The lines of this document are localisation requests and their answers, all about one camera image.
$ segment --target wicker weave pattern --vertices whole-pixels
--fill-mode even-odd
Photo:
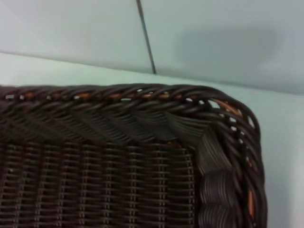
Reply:
[[[0,114],[0,228],[266,228],[259,125],[221,91],[2,87]]]

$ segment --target basket bottom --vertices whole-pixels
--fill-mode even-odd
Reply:
[[[177,143],[0,143],[0,228],[197,227],[195,165]]]

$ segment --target woven basket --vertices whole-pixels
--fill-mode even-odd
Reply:
[[[260,129],[193,85],[0,87],[0,228],[266,228]]]

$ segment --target white wall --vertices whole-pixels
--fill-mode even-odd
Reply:
[[[303,96],[5,54],[0,54],[0,75],[0,84],[10,85],[165,83],[223,90],[248,105],[261,125],[268,228],[303,227]]]
[[[142,0],[157,72],[304,94],[302,0]]]
[[[152,72],[134,0],[0,0],[0,52]]]

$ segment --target wicker basket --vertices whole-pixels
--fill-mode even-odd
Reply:
[[[266,228],[260,129],[193,85],[0,88],[0,228]]]

